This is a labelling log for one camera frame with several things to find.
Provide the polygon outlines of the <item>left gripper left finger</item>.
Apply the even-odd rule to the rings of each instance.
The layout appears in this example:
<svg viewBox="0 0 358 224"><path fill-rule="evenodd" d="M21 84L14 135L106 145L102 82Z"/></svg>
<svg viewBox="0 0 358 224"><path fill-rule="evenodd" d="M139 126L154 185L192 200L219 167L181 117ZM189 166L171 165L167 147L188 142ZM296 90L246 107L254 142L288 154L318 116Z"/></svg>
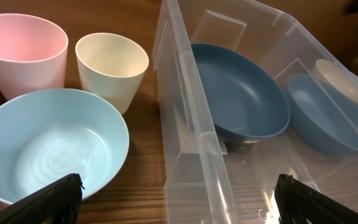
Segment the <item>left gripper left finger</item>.
<svg viewBox="0 0 358 224"><path fill-rule="evenodd" d="M84 189L79 174L68 174L0 210L0 224L75 224Z"/></svg>

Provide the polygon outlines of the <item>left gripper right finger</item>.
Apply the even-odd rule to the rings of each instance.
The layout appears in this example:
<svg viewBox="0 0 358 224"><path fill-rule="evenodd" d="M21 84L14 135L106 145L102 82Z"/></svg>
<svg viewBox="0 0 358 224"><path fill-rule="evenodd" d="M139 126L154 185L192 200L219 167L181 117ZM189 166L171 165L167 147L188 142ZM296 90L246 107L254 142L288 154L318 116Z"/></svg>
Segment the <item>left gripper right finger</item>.
<svg viewBox="0 0 358 224"><path fill-rule="evenodd" d="M274 191L282 224L358 224L358 213L293 178L280 174Z"/></svg>

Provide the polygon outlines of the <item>light blue bowl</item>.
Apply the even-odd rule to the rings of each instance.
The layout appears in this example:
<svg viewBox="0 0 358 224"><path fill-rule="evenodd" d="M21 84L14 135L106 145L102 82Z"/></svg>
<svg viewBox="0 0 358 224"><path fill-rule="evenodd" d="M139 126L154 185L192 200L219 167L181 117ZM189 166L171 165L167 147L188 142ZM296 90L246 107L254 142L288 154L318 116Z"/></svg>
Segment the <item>light blue bowl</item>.
<svg viewBox="0 0 358 224"><path fill-rule="evenodd" d="M0 202L15 203L68 174L82 197L105 187L129 152L129 132L112 104L61 88L18 96L0 106Z"/></svg>

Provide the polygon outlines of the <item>dark blue bowl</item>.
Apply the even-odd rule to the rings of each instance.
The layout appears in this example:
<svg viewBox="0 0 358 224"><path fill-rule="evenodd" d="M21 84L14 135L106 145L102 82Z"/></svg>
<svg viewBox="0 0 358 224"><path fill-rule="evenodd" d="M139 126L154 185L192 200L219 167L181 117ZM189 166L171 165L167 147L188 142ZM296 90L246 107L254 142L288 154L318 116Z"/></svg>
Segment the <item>dark blue bowl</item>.
<svg viewBox="0 0 358 224"><path fill-rule="evenodd" d="M275 80L242 55L212 44L191 46L216 132L229 142L283 132L288 101Z"/></svg>
<svg viewBox="0 0 358 224"><path fill-rule="evenodd" d="M290 126L317 151L345 155L358 152L358 106L340 91L303 73L286 84Z"/></svg>

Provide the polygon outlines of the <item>clear plastic storage container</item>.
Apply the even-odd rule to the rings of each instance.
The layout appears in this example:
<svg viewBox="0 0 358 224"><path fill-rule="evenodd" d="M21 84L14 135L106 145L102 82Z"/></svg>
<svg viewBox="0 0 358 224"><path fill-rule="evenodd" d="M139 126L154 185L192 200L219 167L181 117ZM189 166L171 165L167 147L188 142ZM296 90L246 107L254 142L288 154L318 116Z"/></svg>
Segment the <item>clear plastic storage container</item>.
<svg viewBox="0 0 358 224"><path fill-rule="evenodd" d="M167 223L278 223L289 175L358 213L358 78L258 1L163 1Z"/></svg>

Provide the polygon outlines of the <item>cream large bowl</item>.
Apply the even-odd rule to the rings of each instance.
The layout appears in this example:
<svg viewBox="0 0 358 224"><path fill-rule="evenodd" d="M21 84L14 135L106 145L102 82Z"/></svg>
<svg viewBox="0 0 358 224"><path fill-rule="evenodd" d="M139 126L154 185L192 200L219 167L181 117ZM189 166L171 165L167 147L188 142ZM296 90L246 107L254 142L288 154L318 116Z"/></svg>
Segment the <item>cream large bowl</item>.
<svg viewBox="0 0 358 224"><path fill-rule="evenodd" d="M326 59L318 59L312 72L358 105L358 76L353 73L349 75L343 73L337 66Z"/></svg>

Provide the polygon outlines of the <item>cream cup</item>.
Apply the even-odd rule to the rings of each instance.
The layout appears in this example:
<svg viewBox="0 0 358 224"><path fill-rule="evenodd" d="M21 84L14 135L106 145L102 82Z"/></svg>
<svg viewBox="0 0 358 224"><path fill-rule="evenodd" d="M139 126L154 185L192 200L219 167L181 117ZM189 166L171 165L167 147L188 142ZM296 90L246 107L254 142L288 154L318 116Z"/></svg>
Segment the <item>cream cup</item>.
<svg viewBox="0 0 358 224"><path fill-rule="evenodd" d="M75 45L81 87L124 114L149 66L149 56L127 37L94 33Z"/></svg>

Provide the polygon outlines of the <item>pink cup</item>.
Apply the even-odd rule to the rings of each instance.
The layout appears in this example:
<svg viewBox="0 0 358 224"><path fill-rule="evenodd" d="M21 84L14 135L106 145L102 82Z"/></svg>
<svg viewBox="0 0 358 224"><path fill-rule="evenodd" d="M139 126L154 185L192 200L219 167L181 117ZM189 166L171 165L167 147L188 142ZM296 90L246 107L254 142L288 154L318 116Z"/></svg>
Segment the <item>pink cup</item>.
<svg viewBox="0 0 358 224"><path fill-rule="evenodd" d="M0 91L7 100L63 88L68 36L53 22L27 14L0 14Z"/></svg>

